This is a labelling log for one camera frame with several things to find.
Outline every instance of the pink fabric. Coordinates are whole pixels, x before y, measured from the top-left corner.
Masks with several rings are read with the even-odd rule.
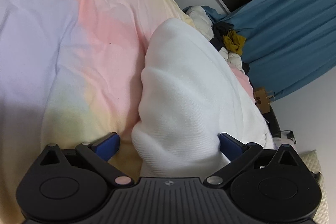
[[[244,88],[244,90],[250,96],[250,98],[252,99],[252,101],[255,103],[255,100],[254,100],[254,97],[253,97],[253,88],[252,88],[252,86],[250,84],[248,76],[246,74],[244,74],[242,71],[238,70],[234,65],[230,64],[229,62],[227,62],[227,64],[229,65],[229,67],[230,67],[231,71],[233,72],[233,74],[238,79],[238,81],[241,84],[241,86]]]

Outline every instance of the yellow garment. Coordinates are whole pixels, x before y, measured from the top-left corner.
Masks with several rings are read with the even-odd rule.
[[[227,35],[223,36],[223,41],[227,50],[239,55],[243,54],[242,48],[244,47],[246,37],[237,34],[234,30],[229,30]]]

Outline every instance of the tie-dye blanket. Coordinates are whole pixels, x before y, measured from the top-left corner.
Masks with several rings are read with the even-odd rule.
[[[22,220],[16,187],[48,143],[118,132],[112,163],[136,178],[149,39],[169,18],[191,19],[173,0],[0,0],[0,12],[0,223]]]

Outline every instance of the curtain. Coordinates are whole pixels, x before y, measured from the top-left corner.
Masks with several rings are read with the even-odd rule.
[[[242,61],[255,87],[279,99],[336,65],[336,0],[252,0],[228,16],[204,7],[247,38]]]

